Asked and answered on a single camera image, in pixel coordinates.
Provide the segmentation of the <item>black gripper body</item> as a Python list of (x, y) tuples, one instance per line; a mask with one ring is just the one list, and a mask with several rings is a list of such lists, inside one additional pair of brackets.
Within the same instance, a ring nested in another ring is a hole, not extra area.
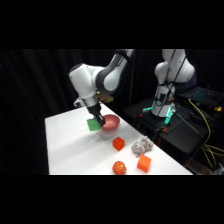
[(97, 118), (102, 117), (100, 103), (97, 103), (94, 106), (88, 107), (87, 110), (89, 111), (90, 114), (92, 114), (93, 116), (96, 116)]

